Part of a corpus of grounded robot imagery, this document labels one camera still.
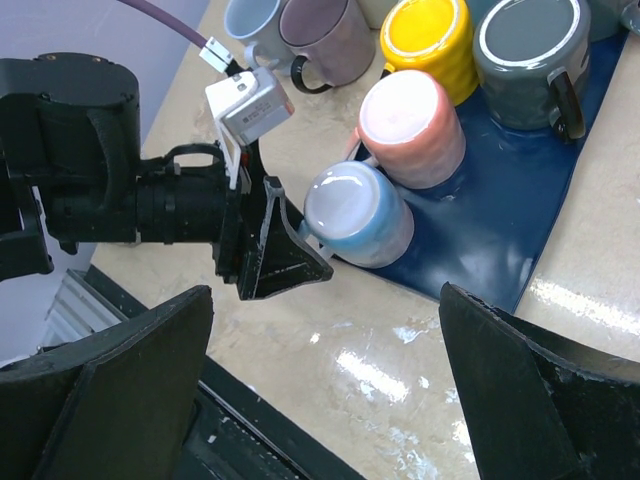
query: beige tabletop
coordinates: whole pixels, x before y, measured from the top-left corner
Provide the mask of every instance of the beige tabletop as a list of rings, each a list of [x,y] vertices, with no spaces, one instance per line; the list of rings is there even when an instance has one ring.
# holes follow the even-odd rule
[[[224,34],[224,2],[200,31]],[[204,88],[222,78],[191,48],[144,150],[214,141]],[[302,205],[311,179],[341,160],[360,102],[382,67],[322,95],[283,84],[292,119],[261,141],[267,171]],[[517,314],[640,361],[640,41],[629,39],[558,222]],[[93,263],[152,307],[196,284],[213,289],[208,353],[370,479],[478,478],[437,304],[355,268],[260,302],[214,275],[206,245],[100,245]]]

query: yellow mug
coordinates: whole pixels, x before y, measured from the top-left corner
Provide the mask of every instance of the yellow mug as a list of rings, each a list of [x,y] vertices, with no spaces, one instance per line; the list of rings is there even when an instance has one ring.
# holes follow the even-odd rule
[[[465,0],[404,0],[380,30],[385,70],[422,70],[444,87],[454,105],[478,86],[473,26]]]

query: navy blue tray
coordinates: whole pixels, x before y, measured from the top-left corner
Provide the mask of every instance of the navy blue tray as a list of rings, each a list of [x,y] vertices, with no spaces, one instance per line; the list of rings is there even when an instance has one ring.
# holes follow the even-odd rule
[[[626,37],[621,32],[592,46],[582,102],[589,129]],[[560,212],[586,137],[564,145],[551,128],[517,132],[500,127],[490,118],[480,88],[457,112],[467,138],[462,165],[432,189],[398,186],[413,211],[414,239],[397,262],[367,271],[434,299],[451,282],[514,312]],[[356,160],[368,156],[362,147]]]

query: mug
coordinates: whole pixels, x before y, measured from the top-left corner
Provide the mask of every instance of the mug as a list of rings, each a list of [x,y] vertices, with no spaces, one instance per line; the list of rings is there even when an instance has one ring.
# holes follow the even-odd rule
[[[359,267],[382,268],[409,248],[413,214],[391,182],[364,162],[341,162],[318,175],[304,202],[299,234],[313,235],[320,254]]]
[[[625,27],[640,35],[638,0],[589,0],[591,7],[591,41],[597,42]]]
[[[491,115],[518,130],[584,136],[591,14],[584,0],[501,0],[476,30],[473,55]]]
[[[449,179],[466,151],[447,93],[418,70],[387,76],[367,93],[348,147],[354,149],[359,140],[393,180],[411,189]]]
[[[429,73],[456,106],[478,86],[472,41],[464,0],[405,0],[393,7],[380,30],[385,70]]]
[[[289,0],[280,17],[280,35],[297,55],[291,80],[303,93],[322,93],[357,80],[376,52],[356,0]],[[324,85],[305,85],[302,70],[307,62]]]
[[[358,3],[369,28],[378,30],[398,0],[358,0]]]
[[[467,0],[474,28],[478,26],[482,18],[496,3],[498,3],[498,0]]]
[[[280,38],[278,21],[285,0],[230,0],[224,14],[227,34],[245,45],[244,58],[254,70],[265,57],[270,70],[289,75],[295,55]]]

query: mug rim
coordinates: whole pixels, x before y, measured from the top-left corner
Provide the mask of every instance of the mug rim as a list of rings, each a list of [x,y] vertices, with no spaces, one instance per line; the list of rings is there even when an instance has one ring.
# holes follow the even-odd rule
[[[231,10],[231,6],[234,3],[234,0],[231,0],[229,2],[229,4],[227,5],[227,8],[224,12],[224,29],[227,32],[227,34],[231,37],[234,38],[236,40],[246,40],[248,38],[253,37],[254,35],[256,35],[258,32],[260,32],[262,29],[264,29],[264,27],[266,27],[267,25],[269,25],[269,22],[271,22],[271,20],[273,20],[273,18],[276,16],[276,14],[278,13],[278,10],[280,9],[281,5],[282,5],[283,0],[275,0],[275,6],[274,9],[271,11],[271,13],[269,14],[269,16],[267,17],[267,19],[262,22],[260,24],[260,26],[258,28],[256,28],[255,30],[253,30],[250,33],[247,33],[245,35],[236,35],[231,33],[231,30],[229,29],[229,11]]]
[[[578,30],[578,26],[580,25],[580,21],[582,20],[582,8],[580,7],[580,1],[564,0],[568,1],[573,7],[573,19],[571,20],[571,26],[569,27],[569,30],[562,38],[562,40],[560,40],[560,42],[558,42],[553,48],[535,57],[526,60],[505,60],[495,55],[487,45],[487,29],[489,28],[491,20],[498,14],[500,10],[503,9],[505,5],[519,1],[521,0],[500,0],[493,6],[493,8],[491,8],[491,10],[489,10],[489,12],[482,20],[482,24],[480,25],[480,29],[478,31],[478,43],[480,51],[487,59],[489,59],[496,65],[500,65],[503,67],[531,67],[532,65],[539,64],[540,62],[558,53],[569,43],[569,41],[575,36],[575,33]]]
[[[368,178],[370,185],[373,187],[373,197],[374,197],[374,201],[372,202],[372,205],[369,207],[369,209],[366,212],[366,215],[363,215],[363,218],[361,220],[361,224],[358,225],[358,228],[352,229],[352,231],[349,231],[346,234],[343,235],[330,235],[330,232],[319,232],[317,229],[317,222],[313,222],[311,221],[311,219],[313,219],[314,215],[309,215],[309,211],[307,210],[307,202],[309,199],[310,194],[313,195],[313,190],[314,187],[318,185],[317,180],[323,177],[327,176],[327,172],[331,171],[332,169],[335,168],[355,168],[356,170],[360,170],[360,172],[362,173],[362,175],[366,175],[366,177]],[[307,192],[307,195],[305,197],[305,202],[304,202],[304,218],[305,221],[307,222],[307,226],[309,227],[309,229],[313,232],[313,235],[316,236],[316,238],[325,240],[325,241],[333,241],[333,242],[341,242],[344,240],[348,240],[351,239],[359,234],[361,234],[363,231],[365,231],[367,229],[367,227],[369,227],[372,223],[372,221],[374,221],[374,219],[376,218],[376,215],[380,209],[380,202],[382,201],[382,196],[383,196],[383,192],[382,192],[382,188],[380,185],[380,182],[378,180],[378,178],[376,178],[376,173],[379,173],[376,171],[376,169],[374,169],[373,167],[371,167],[370,165],[367,165],[363,162],[359,162],[356,160],[347,160],[347,161],[342,161],[342,162],[338,162],[335,163],[327,168],[325,168],[319,175],[317,175],[313,181],[311,182],[311,186]]]
[[[309,42],[309,43],[302,43],[302,44],[295,44],[292,42],[289,42],[286,38],[284,38],[284,35],[282,34],[282,19],[284,18],[285,12],[287,11],[287,8],[289,8],[289,5],[291,5],[293,2],[295,1],[300,1],[300,0],[288,0],[287,4],[284,6],[284,8],[282,9],[282,13],[280,14],[280,18],[278,19],[278,33],[280,34],[280,38],[282,39],[282,41],[284,43],[286,43],[290,48],[308,48],[308,47],[312,47],[316,44],[318,44],[319,42],[321,42],[322,40],[324,40],[325,38],[327,38],[328,35],[331,34],[331,32],[333,32],[336,27],[338,26],[338,24],[342,21],[342,19],[344,18],[344,16],[347,13],[347,10],[349,8],[349,2],[355,1],[355,0],[345,0],[344,2],[344,9],[342,10],[342,13],[340,14],[340,16],[338,17],[338,19],[336,20],[336,22],[331,26],[331,28],[327,31],[327,33],[325,33],[324,35],[322,35],[320,38],[318,38],[317,40],[314,40],[313,42]]]
[[[389,15],[387,16],[387,20],[385,21],[385,24],[383,26],[383,31],[382,31],[384,42],[386,43],[389,50],[391,50],[391,52],[393,52],[394,54],[400,57],[415,58],[415,57],[422,57],[425,55],[429,55],[434,51],[436,51],[438,48],[440,48],[443,44],[445,44],[447,40],[451,38],[456,28],[458,28],[458,24],[460,23],[460,17],[461,17],[460,14],[462,10],[462,6],[460,5],[459,0],[449,0],[449,2],[453,6],[453,18],[451,19],[451,24],[449,25],[449,29],[445,32],[442,38],[440,38],[440,40],[428,46],[427,48],[424,48],[416,52],[406,52],[404,50],[401,50],[398,47],[396,47],[394,43],[391,41],[391,24],[395,20],[396,13],[398,13],[398,10],[400,10],[400,8],[402,8],[405,3],[404,1],[398,2],[389,12]]]

